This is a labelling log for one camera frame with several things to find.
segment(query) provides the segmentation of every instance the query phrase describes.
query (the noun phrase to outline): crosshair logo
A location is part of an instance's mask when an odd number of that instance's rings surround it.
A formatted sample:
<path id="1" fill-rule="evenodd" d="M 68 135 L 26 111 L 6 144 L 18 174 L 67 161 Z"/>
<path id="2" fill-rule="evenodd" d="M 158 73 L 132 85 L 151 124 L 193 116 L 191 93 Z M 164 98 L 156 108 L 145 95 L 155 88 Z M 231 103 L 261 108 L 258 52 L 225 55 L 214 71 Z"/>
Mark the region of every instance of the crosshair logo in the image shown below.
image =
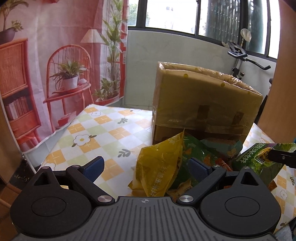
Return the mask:
<path id="1" fill-rule="evenodd" d="M 146 203 L 148 203 L 150 201 L 148 199 L 142 199 L 141 202 L 146 204 Z"/>

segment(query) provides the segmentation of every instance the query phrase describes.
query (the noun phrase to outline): window pane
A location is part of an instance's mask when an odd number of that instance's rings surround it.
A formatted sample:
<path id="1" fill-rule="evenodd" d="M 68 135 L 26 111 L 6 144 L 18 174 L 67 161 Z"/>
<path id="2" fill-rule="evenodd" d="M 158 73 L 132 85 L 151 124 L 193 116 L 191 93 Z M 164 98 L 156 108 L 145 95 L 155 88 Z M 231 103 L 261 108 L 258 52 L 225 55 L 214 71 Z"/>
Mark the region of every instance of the window pane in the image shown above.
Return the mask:
<path id="1" fill-rule="evenodd" d="M 198 34 L 237 43 L 240 0 L 201 0 Z"/>
<path id="2" fill-rule="evenodd" d="M 137 23 L 139 0 L 129 0 L 128 6 L 128 26 L 135 26 Z"/>
<path id="3" fill-rule="evenodd" d="M 146 27 L 194 34 L 196 14 L 195 0 L 148 0 Z"/>
<path id="4" fill-rule="evenodd" d="M 270 4 L 270 18 L 271 18 L 271 31 L 270 31 L 270 45 L 269 56 L 273 58 L 278 57 L 279 53 L 279 35 L 280 35 L 280 15 L 279 15 L 279 2 L 278 0 L 269 1 Z"/>
<path id="5" fill-rule="evenodd" d="M 248 0 L 248 10 L 248 29 L 252 39 L 246 43 L 246 50 L 264 54 L 268 21 L 266 0 Z"/>

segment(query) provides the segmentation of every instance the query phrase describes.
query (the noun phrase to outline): lampshade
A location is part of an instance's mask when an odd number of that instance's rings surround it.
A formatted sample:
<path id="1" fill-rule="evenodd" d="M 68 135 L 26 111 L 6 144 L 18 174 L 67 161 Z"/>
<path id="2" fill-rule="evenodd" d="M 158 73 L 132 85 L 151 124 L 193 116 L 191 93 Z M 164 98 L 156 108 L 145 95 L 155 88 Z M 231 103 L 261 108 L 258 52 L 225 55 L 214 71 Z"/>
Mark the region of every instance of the lampshade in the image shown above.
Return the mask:
<path id="1" fill-rule="evenodd" d="M 99 32 L 96 29 L 89 29 L 84 35 L 81 43 L 100 43 L 104 44 Z"/>

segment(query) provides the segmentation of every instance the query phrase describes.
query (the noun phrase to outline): silver bolt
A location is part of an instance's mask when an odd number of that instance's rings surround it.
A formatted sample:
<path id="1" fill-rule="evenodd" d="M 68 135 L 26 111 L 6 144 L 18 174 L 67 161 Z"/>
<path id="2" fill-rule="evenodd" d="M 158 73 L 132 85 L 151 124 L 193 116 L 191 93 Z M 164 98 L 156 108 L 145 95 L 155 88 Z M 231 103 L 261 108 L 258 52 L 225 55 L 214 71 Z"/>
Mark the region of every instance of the silver bolt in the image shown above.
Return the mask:
<path id="1" fill-rule="evenodd" d="M 112 201 L 112 197 L 108 196 L 108 195 L 102 195 L 98 197 L 98 201 L 99 202 L 111 202 Z"/>
<path id="2" fill-rule="evenodd" d="M 179 197 L 179 200 L 181 202 L 192 202 L 194 199 L 192 196 L 189 196 L 189 195 L 183 195 L 181 197 Z"/>

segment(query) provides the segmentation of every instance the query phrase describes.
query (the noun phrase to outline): tablecloth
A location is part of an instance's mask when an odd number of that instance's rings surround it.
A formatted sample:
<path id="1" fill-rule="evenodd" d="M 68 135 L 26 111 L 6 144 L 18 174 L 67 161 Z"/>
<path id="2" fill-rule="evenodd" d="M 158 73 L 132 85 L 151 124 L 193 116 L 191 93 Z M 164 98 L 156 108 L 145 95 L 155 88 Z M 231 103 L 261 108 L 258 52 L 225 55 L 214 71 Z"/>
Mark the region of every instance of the tablecloth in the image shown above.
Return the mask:
<path id="1" fill-rule="evenodd" d="M 253 124 L 244 144 L 245 151 L 255 143 L 273 141 Z M 115 199 L 130 196 L 128 184 L 142 147 L 152 144 L 152 111 L 91 104 L 68 126 L 42 166 L 65 170 L 83 166 L 97 156 L 105 160 L 104 172 L 94 182 Z M 281 206 L 277 229 L 296 216 L 296 169 L 284 166 L 272 191 Z"/>

